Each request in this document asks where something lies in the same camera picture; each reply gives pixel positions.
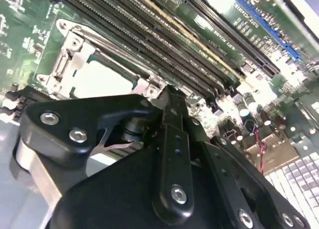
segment black mounting arm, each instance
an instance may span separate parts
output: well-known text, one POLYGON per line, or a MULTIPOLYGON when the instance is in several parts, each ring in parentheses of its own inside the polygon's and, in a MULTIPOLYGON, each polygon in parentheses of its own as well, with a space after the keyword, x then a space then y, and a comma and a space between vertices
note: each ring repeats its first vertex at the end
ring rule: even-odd
POLYGON ((182 92, 167 86, 158 100, 163 110, 139 95, 25 109, 13 156, 54 210, 51 229, 310 228, 230 142, 207 137, 182 92), (98 130, 124 143, 114 132, 132 118, 147 122, 144 148, 87 177, 98 130))

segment motherboard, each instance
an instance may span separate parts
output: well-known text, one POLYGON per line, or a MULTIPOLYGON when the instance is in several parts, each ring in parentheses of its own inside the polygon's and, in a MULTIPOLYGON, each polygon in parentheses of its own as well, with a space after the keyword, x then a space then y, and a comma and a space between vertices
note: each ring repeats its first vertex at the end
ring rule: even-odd
POLYGON ((242 117, 284 118, 318 85, 318 36, 278 0, 0 2, 2 104, 13 85, 152 101, 172 84, 208 135, 232 137, 252 133, 242 117))

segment screw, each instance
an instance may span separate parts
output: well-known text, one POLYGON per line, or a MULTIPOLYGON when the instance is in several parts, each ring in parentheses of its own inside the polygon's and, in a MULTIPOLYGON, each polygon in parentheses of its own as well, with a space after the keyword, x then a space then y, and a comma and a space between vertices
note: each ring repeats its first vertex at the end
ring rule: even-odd
POLYGON ((197 119, 195 119, 195 118, 192 118, 192 122, 195 124, 195 125, 199 125, 199 121, 197 120, 197 119))
POLYGON ((60 22, 59 24, 61 29, 66 29, 66 23, 65 22, 60 22))
POLYGON ((86 133, 78 128, 72 129, 69 132, 69 138, 76 143, 84 143, 88 139, 86 133))
POLYGON ((291 220, 291 218, 286 213, 283 213, 282 216, 283 216, 283 219, 284 219, 285 223, 288 226, 290 226, 291 228, 294 227, 293 221, 291 220))
POLYGON ((141 101, 141 104, 142 104, 143 106, 145 106, 145 107, 148 107, 148 106, 149 106, 149 102, 148 102, 146 99, 143 99, 143 100, 141 101))
POLYGON ((305 227, 304 222, 303 222, 298 216, 294 215, 294 218, 295 218, 296 222, 298 222, 298 224, 299 224, 301 227, 303 227, 303 228, 305 227))
POLYGON ((174 186, 171 188, 171 196, 179 204, 185 204, 187 201, 186 193, 179 186, 174 186))
POLYGON ((254 223, 253 223, 253 220, 251 219, 251 217, 248 215, 248 213, 243 210, 243 209, 240 209, 238 211, 238 216, 239 216, 239 219, 240 221, 249 229, 253 228, 254 226, 254 223))
POLYGON ((60 121, 60 118, 55 113, 47 112, 40 115, 40 120, 46 125, 55 125, 60 121))
POLYGON ((221 138, 220 141, 222 144, 227 145, 227 141, 225 139, 221 138))

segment green circuit board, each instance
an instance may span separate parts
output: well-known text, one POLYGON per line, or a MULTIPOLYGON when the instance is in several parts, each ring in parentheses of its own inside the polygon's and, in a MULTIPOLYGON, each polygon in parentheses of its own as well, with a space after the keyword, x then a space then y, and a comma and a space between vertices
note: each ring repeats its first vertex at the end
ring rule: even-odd
MULTIPOLYGON (((196 12, 189 9, 185 0, 156 1, 166 7, 186 27, 191 28, 192 32, 210 41, 216 49, 238 67, 247 61, 220 35, 216 35, 214 30, 209 28, 196 12)), ((270 57, 272 53, 280 52, 282 57, 288 57, 287 53, 271 39, 261 26, 248 17, 234 0, 226 0, 227 4, 225 4, 225 0, 207 1, 267 56, 270 57)), ((276 25, 280 26, 280 30, 284 31, 287 39, 301 54, 302 61, 299 63, 299 67, 302 68, 317 59, 318 52, 294 27, 285 14, 274 5, 272 0, 260 0, 256 6, 262 10, 269 9, 269 13, 274 15, 276 25)), ((14 82, 18 83, 20 88, 25 85, 39 87, 35 80, 36 74, 49 74, 51 72, 64 41, 64 37, 55 26, 59 18, 90 25, 76 12, 61 3, 52 4, 48 0, 0 0, 0 88, 2 92, 9 90, 14 82)), ((181 37, 180 40, 192 50, 200 52, 200 48, 185 37, 181 37)), ((221 64, 216 63, 215 66, 226 72, 234 81, 236 80, 221 64)), ((285 97, 293 99, 299 96, 299 93, 307 91, 305 86, 294 88, 285 82, 285 79, 280 75, 271 81, 273 91, 278 96, 283 96, 280 101, 283 101, 285 97)), ((316 81, 311 78, 310 83, 313 85, 316 84, 316 81)))
MULTIPOLYGON (((157 0, 167 9, 171 10, 188 26, 200 33, 207 40, 214 42, 215 47, 220 50, 226 57, 232 59, 237 65, 241 66, 245 58, 235 47, 224 42, 216 31, 209 27, 204 19, 190 9, 185 0, 157 0)), ((269 34, 241 7, 236 0, 207 0, 211 7, 218 11, 235 26, 243 35, 245 35, 254 45, 256 45, 264 54, 271 57, 272 53, 281 50, 281 47, 269 34)), ((275 24, 285 37, 284 40, 290 42, 293 48, 301 55, 302 65, 307 65, 312 60, 319 58, 318 51, 307 41, 305 36, 296 28, 288 19, 282 10, 274 3, 273 0, 258 0, 254 5, 255 8, 262 11, 264 16, 271 17, 271 24, 275 24)))

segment capacitor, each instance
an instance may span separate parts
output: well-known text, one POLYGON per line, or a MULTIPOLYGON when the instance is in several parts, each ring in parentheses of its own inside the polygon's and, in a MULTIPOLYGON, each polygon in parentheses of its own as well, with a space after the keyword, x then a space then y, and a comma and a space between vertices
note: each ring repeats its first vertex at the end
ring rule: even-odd
POLYGON ((244 101, 240 101, 238 104, 237 104, 237 109, 239 111, 239 115, 241 117, 245 117, 249 114, 249 109, 247 108, 246 104, 244 101))
POLYGON ((235 130, 234 136, 236 137, 236 140, 237 140, 238 142, 240 142, 241 140, 243 140, 243 134, 241 133, 240 128, 239 128, 239 127, 235 127, 234 130, 235 130))
POLYGON ((262 110, 262 111, 260 111, 259 115, 261 117, 261 120, 263 120, 263 123, 265 126, 268 126, 271 124, 271 120, 268 116, 268 113, 266 113, 264 110, 262 110))
POLYGON ((254 99, 254 96, 251 93, 245 93, 243 97, 250 111, 254 111, 257 109, 258 104, 256 103, 256 100, 254 99))
POLYGON ((276 115, 274 117, 274 123, 275 123, 276 127, 279 128, 279 129, 285 129, 286 128, 286 122, 282 118, 282 116, 280 116, 280 115, 276 115))

